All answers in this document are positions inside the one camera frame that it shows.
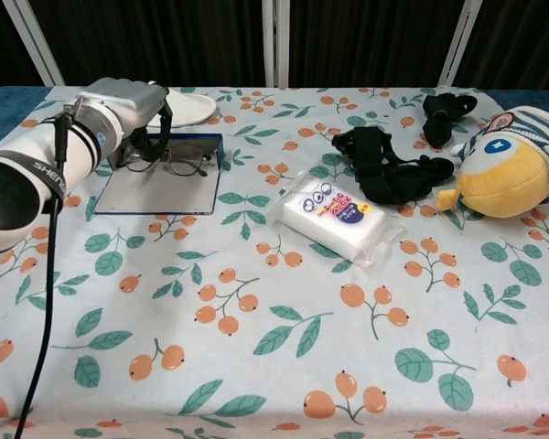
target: striped knit hat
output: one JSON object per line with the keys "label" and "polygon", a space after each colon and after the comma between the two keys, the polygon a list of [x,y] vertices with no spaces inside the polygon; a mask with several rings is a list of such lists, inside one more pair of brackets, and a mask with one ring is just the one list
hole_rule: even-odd
{"label": "striped knit hat", "polygon": [[522,106],[495,116],[490,124],[474,135],[456,154],[464,160],[474,150],[479,138],[487,133],[509,134],[534,147],[549,164],[549,112]]}

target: black cloth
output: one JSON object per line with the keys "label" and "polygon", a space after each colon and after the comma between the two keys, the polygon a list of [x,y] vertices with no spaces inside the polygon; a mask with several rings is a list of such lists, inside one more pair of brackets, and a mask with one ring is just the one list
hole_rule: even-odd
{"label": "black cloth", "polygon": [[442,93],[427,96],[423,102],[427,115],[427,122],[423,125],[426,141],[434,148],[441,148],[451,138],[452,123],[471,112],[477,104],[475,97],[467,95]]}
{"label": "black cloth", "polygon": [[331,144],[350,158],[362,192],[377,204],[402,205],[424,197],[454,172],[453,163],[445,158],[399,158],[391,145],[391,135],[375,126],[337,134]]}

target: plush toy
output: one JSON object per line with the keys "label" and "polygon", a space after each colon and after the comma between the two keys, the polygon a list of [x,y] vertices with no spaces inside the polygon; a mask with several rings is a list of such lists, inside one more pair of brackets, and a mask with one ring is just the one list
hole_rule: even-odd
{"label": "plush toy", "polygon": [[457,189],[439,192],[437,210],[460,198],[479,213],[508,218],[549,202],[549,112],[513,108],[452,153],[462,159]]}

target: floral tablecloth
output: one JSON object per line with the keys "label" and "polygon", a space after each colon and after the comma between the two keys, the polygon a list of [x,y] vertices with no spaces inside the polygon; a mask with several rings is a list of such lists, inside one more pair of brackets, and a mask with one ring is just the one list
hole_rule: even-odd
{"label": "floral tablecloth", "polygon": [[[495,101],[449,88],[182,90],[219,104],[178,130],[224,135],[215,212],[95,215],[106,164],[73,190],[26,438],[549,435],[549,205],[511,219],[436,214],[432,197],[383,207],[407,232],[367,271],[266,214],[301,170],[358,193],[334,134],[378,125],[403,159],[446,156]],[[76,91],[54,88],[8,137]],[[422,134],[423,99],[442,91],[479,100],[443,152]],[[35,367],[47,225],[0,263],[1,439]]]}

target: white plate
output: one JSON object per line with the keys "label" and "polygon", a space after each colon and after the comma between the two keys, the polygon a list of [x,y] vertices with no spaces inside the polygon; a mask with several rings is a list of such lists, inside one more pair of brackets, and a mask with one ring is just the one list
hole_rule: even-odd
{"label": "white plate", "polygon": [[[210,97],[201,94],[183,94],[179,91],[169,89],[167,103],[173,112],[171,128],[192,125],[205,121],[211,117],[218,104]],[[148,124],[151,128],[160,128],[161,118],[157,114]]]}

